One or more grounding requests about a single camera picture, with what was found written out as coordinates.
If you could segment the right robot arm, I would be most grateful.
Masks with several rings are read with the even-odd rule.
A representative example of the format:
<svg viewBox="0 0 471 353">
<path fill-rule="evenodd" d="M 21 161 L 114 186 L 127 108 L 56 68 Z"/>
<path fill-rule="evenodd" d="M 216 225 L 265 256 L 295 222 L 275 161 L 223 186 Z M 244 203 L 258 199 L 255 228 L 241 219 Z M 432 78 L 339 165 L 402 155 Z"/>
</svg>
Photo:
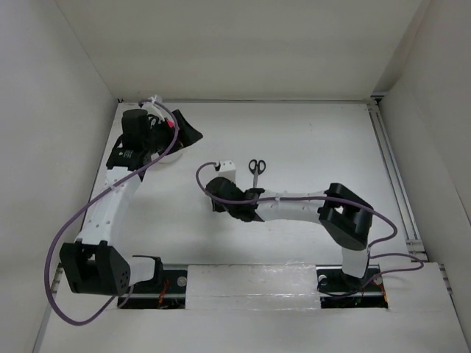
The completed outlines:
<svg viewBox="0 0 471 353">
<path fill-rule="evenodd" d="M 275 193 L 263 188 L 240 190 L 222 176 L 212 179 L 205 191 L 214 212 L 227 212 L 243 222 L 305 221 L 322 225 L 341 247 L 340 280 L 359 289 L 367 279 L 367 243 L 372 226 L 370 204 L 340 183 L 318 193 Z"/>
</svg>

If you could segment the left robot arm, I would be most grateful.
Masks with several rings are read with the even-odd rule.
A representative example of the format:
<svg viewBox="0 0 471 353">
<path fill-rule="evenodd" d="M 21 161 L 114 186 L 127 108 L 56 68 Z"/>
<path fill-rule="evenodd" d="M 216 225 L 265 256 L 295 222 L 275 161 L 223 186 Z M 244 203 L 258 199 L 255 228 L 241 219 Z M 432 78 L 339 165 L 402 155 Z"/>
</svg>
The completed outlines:
<svg viewBox="0 0 471 353">
<path fill-rule="evenodd" d="M 144 180 L 143 167 L 153 157 L 174 154 L 202 139 L 179 110 L 173 119 L 146 109 L 126 110 L 122 133 L 106 162 L 104 187 L 91 217 L 72 243 L 60 249 L 60 261 L 74 293 L 122 296 L 140 283 L 147 291 L 159 290 L 164 281 L 159 257 L 123 257 L 117 243 L 134 193 Z"/>
</svg>

